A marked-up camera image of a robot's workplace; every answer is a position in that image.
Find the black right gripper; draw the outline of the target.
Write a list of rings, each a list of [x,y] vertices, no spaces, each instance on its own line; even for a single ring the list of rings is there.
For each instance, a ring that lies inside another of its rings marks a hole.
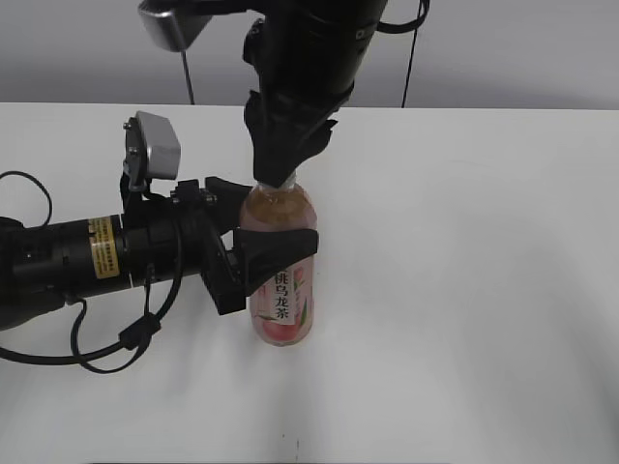
[[[328,146],[333,114],[350,99],[355,85],[351,72],[285,72],[257,74],[244,121],[253,149],[253,177],[280,187],[305,161]]]

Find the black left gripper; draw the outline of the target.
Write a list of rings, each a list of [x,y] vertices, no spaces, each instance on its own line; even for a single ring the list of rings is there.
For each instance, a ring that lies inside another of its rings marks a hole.
[[[204,184],[181,181],[164,197],[150,185],[130,191],[129,179],[120,180],[123,269],[135,285],[172,282],[159,315],[172,308],[185,276],[201,276],[218,314],[227,315],[244,310],[247,297],[278,272],[317,253],[313,229],[236,229],[233,251],[226,249],[221,237],[239,226],[250,192],[250,186],[212,176]]]

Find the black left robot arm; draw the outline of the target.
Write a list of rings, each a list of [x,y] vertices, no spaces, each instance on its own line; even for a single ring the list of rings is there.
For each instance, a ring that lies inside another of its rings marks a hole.
[[[129,191],[121,215],[30,228],[2,219],[2,329],[78,298],[171,280],[177,272],[201,276],[220,315],[244,310],[262,284],[318,248],[310,226],[242,229],[250,192],[208,177],[182,181],[162,199]]]

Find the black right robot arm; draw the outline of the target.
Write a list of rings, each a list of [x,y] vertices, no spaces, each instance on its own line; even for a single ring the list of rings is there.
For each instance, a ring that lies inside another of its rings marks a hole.
[[[246,35],[243,59],[254,68],[244,121],[253,177],[277,188],[329,144],[333,115],[355,77],[386,7],[383,1],[266,1]]]

